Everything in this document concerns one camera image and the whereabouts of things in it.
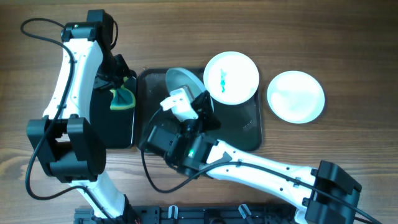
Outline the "green yellow sponge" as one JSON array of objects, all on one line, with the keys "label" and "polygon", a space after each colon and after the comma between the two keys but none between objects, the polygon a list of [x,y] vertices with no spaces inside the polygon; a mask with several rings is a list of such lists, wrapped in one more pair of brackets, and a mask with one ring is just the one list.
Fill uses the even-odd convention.
[{"label": "green yellow sponge", "polygon": [[121,85],[117,89],[110,89],[113,95],[111,100],[110,110],[128,110],[134,108],[136,105],[136,98],[133,92]]}]

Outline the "white plate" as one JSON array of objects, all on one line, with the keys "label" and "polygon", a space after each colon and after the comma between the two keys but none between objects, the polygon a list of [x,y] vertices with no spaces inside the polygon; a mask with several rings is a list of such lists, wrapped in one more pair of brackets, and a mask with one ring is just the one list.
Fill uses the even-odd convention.
[{"label": "white plate", "polygon": [[297,70],[282,72],[274,77],[266,96],[274,114],[294,124],[317,119],[326,103],[321,84],[311,75]]},{"label": "white plate", "polygon": [[257,92],[259,70],[248,56],[240,52],[222,52],[207,63],[203,82],[216,101],[239,105]]}]

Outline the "light blue plate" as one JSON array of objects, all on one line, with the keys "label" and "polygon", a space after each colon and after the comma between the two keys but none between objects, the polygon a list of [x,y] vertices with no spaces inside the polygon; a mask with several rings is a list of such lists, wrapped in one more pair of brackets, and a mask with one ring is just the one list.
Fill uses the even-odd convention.
[{"label": "light blue plate", "polygon": [[206,91],[206,88],[200,79],[185,68],[168,69],[165,75],[165,83],[169,94],[172,90],[176,90],[181,86],[188,86],[194,99],[199,94]]}]

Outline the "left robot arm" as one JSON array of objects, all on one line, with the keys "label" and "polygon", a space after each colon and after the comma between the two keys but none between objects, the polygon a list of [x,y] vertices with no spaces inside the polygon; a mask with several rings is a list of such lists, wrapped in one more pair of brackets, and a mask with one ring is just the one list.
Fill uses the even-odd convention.
[{"label": "left robot arm", "polygon": [[27,125],[34,149],[31,162],[39,161],[49,177],[77,190],[90,204],[95,223],[139,223],[126,195],[106,173],[106,146],[90,122],[94,92],[110,92],[110,111],[125,111],[128,140],[132,140],[136,105],[135,71],[122,55],[112,51],[118,24],[102,9],[88,11],[86,21],[62,26],[57,42],[63,60],[50,103],[40,119]]}]

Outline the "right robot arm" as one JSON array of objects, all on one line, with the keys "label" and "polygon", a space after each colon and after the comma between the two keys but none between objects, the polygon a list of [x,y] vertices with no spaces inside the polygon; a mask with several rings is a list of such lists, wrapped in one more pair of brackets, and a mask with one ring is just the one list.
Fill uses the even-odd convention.
[{"label": "right robot arm", "polygon": [[362,186],[340,166],[295,166],[239,150],[206,134],[218,129],[207,91],[190,101],[172,95],[160,104],[145,128],[144,149],[186,175],[174,189],[205,175],[237,182],[274,195],[295,207],[296,223],[353,223]]}]

